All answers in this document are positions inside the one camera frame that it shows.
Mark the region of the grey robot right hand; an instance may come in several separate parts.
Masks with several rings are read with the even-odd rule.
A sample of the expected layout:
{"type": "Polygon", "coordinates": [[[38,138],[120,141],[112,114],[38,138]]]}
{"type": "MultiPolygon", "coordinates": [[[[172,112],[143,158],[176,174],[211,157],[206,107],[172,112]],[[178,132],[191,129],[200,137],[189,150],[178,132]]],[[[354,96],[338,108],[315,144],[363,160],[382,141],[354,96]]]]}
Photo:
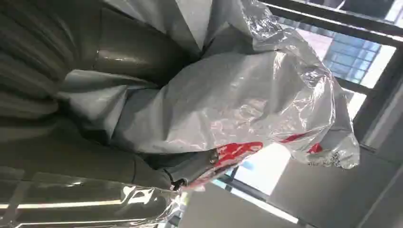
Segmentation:
{"type": "Polygon", "coordinates": [[[0,225],[115,227],[170,216],[217,149],[151,154],[134,113],[197,59],[175,0],[0,3],[0,225]]]}

